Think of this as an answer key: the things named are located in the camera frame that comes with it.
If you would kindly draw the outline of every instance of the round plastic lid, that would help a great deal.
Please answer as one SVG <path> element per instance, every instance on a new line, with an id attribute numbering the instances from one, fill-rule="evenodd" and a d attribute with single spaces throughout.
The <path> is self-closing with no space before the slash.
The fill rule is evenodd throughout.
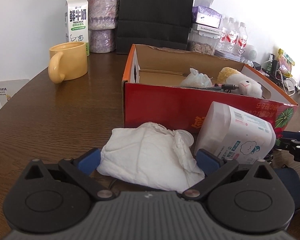
<path id="1" fill-rule="evenodd" d="M 191 147 L 194 143 L 194 139 L 193 139 L 193 136 L 191 133 L 189 133 L 188 131 L 186 130 L 182 130 L 182 129 L 179 129 L 179 130 L 176 130 L 180 133 L 181 137 L 183 138 L 185 144 L 188 146 L 188 147 Z"/>

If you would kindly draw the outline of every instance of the container of nuts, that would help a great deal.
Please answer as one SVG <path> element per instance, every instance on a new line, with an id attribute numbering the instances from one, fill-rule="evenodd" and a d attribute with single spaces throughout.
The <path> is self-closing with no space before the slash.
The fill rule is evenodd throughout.
<path id="1" fill-rule="evenodd" d="M 221 30 L 205 25 L 193 24 L 188 37 L 189 51 L 214 55 L 220 40 Z"/>

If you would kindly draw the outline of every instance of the screw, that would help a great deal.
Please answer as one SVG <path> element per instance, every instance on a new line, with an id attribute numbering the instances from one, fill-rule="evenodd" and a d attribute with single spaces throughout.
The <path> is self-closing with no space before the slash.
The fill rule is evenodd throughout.
<path id="1" fill-rule="evenodd" d="M 188 189 L 185 191 L 185 196 L 187 197 L 199 197 L 200 191 L 196 189 Z"/>
<path id="2" fill-rule="evenodd" d="M 98 191 L 97 196 L 101 198 L 110 198 L 112 197 L 112 191 L 108 189 L 103 189 Z"/>

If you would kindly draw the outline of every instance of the purple tissue package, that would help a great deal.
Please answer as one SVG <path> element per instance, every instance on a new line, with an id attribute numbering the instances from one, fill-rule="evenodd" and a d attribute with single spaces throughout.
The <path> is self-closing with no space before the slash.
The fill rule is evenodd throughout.
<path id="1" fill-rule="evenodd" d="M 205 7 L 192 7 L 192 22 L 207 25 L 213 28 L 219 28 L 222 14 L 215 10 Z"/>

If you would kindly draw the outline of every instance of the leaf illustration on box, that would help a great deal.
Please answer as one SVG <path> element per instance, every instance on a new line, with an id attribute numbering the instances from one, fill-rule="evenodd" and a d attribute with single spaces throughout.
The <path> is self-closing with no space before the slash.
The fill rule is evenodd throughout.
<path id="1" fill-rule="evenodd" d="M 293 116 L 293 108 L 287 108 L 281 114 L 279 114 L 278 118 L 275 120 L 275 128 L 282 128 L 287 125 L 291 117 Z"/>

